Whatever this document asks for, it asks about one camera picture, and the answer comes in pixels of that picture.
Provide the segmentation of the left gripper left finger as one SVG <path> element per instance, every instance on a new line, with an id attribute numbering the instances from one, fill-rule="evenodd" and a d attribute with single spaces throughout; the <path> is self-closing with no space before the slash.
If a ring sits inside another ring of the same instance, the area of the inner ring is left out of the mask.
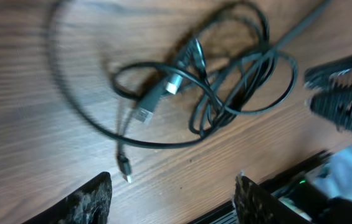
<path id="1" fill-rule="evenodd" d="M 101 172 L 24 224 L 107 224 L 111 201 L 110 173 Z"/>

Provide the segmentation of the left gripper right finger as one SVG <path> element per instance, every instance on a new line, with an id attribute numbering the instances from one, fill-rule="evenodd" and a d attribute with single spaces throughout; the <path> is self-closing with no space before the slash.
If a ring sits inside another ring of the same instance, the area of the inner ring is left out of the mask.
<path id="1" fill-rule="evenodd" d="M 310 223 L 244 175 L 235 178 L 233 204 L 241 224 Z"/>

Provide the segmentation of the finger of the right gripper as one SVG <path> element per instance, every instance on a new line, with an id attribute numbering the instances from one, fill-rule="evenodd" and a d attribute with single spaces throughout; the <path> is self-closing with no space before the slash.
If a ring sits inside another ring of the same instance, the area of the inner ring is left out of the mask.
<path id="1" fill-rule="evenodd" d="M 352 88 L 314 95 L 310 110 L 336 127 L 352 131 Z"/>
<path id="2" fill-rule="evenodd" d="M 352 87 L 352 55 L 307 69 L 304 87 L 309 90 Z"/>

